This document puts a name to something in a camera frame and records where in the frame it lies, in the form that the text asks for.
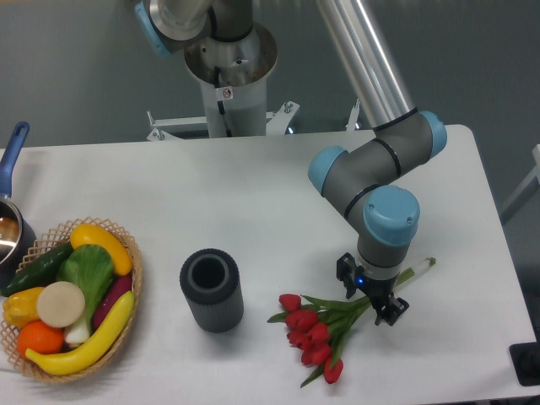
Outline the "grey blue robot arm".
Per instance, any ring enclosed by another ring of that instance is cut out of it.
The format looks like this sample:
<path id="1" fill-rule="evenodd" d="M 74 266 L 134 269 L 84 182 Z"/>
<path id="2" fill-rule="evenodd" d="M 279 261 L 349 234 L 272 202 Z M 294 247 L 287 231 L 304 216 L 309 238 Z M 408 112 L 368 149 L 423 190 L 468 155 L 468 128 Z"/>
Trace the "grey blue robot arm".
<path id="1" fill-rule="evenodd" d="M 363 2 L 316 6 L 375 136 L 353 151 L 323 149 L 308 176 L 359 236 L 358 255 L 338 260 L 337 278 L 348 295 L 370 299 L 377 321 L 393 324 L 408 308 L 394 288 L 420 212 L 395 182 L 444 149 L 446 127 L 415 107 Z M 253 19 L 252 2 L 139 1 L 135 14 L 156 52 L 183 52 L 201 85 L 210 137 L 267 134 L 266 80 L 277 45 Z"/>

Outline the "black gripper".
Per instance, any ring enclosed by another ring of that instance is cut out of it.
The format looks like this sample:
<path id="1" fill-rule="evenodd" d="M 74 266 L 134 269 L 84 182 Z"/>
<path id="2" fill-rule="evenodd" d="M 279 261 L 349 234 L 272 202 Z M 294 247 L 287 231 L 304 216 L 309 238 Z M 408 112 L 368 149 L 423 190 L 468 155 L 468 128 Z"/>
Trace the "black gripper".
<path id="1" fill-rule="evenodd" d="M 375 324 L 379 326 L 386 323 L 393 326 L 409 308 L 409 303 L 393 293 L 397 275 L 388 279 L 374 279 L 363 273 L 350 253 L 345 253 L 337 260 L 337 280 L 343 283 L 346 289 L 346 299 L 351 299 L 357 290 L 369 298 L 376 311 Z"/>

